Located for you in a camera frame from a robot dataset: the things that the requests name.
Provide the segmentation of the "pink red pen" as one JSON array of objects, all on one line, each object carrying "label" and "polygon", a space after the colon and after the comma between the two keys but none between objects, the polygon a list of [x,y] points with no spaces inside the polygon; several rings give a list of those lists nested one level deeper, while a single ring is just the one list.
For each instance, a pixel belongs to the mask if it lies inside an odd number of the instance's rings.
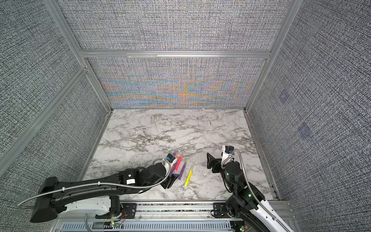
[{"label": "pink red pen", "polygon": [[176,163],[175,168],[174,168],[175,171],[178,170],[178,168],[179,168],[179,166],[180,166],[180,163],[181,163],[181,161],[182,161],[182,158],[183,158],[183,155],[181,155],[181,156],[179,157],[179,159],[177,160],[177,163]]}]

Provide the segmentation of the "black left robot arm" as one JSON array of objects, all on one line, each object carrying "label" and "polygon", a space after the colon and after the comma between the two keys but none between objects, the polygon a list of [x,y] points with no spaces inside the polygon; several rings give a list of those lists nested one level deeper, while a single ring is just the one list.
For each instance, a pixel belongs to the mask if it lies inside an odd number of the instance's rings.
[{"label": "black left robot arm", "polygon": [[30,222],[54,220],[73,202],[148,191],[168,180],[171,167],[171,163],[162,161],[147,168],[128,168],[108,177],[80,182],[60,182],[57,177],[49,177],[39,189]]}]

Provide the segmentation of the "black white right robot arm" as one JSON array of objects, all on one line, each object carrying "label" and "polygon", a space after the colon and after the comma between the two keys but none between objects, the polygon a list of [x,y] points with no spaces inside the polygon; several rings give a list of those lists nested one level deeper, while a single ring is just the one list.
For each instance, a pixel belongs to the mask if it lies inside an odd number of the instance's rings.
[{"label": "black white right robot arm", "polygon": [[207,156],[207,169],[222,176],[224,187],[231,193],[225,203],[214,203],[215,218],[239,218],[248,226],[235,226],[235,231],[292,232],[293,229],[276,213],[264,194],[248,181],[244,165],[237,161],[224,164],[222,159]]}]

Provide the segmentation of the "purple pen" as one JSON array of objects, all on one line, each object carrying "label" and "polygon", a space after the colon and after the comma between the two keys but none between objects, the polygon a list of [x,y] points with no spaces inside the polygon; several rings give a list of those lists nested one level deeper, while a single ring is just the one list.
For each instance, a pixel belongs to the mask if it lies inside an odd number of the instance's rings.
[{"label": "purple pen", "polygon": [[178,180],[179,181],[182,179],[182,176],[183,176],[183,173],[185,171],[185,168],[186,168],[186,162],[183,164],[182,169],[181,169],[181,172],[179,174],[179,177],[178,177]]}]

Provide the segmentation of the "yellow highlighter pen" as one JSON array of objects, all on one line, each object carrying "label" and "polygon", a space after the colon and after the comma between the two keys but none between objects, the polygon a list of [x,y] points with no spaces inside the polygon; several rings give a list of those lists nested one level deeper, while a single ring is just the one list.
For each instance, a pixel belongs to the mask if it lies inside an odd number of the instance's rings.
[{"label": "yellow highlighter pen", "polygon": [[191,169],[190,169],[190,171],[189,171],[189,173],[188,173],[188,176],[187,176],[187,179],[186,179],[186,182],[185,182],[185,184],[184,184],[184,186],[188,186],[189,185],[189,181],[190,181],[190,178],[191,178],[191,176],[192,176],[192,173],[193,173],[193,166],[191,167]]}]

